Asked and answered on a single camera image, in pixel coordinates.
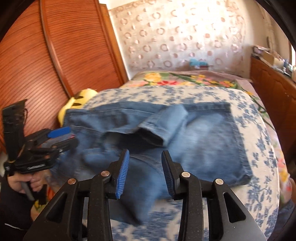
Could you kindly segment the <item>person's left hand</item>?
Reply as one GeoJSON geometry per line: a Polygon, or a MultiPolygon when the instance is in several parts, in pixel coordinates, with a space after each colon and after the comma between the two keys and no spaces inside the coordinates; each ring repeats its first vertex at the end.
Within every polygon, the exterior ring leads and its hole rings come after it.
{"type": "Polygon", "coordinates": [[[20,174],[15,172],[13,176],[8,176],[7,180],[11,189],[16,192],[25,193],[21,186],[22,182],[29,182],[32,190],[34,192],[39,192],[43,187],[43,176],[43,172],[37,172],[32,174],[20,174]]]}

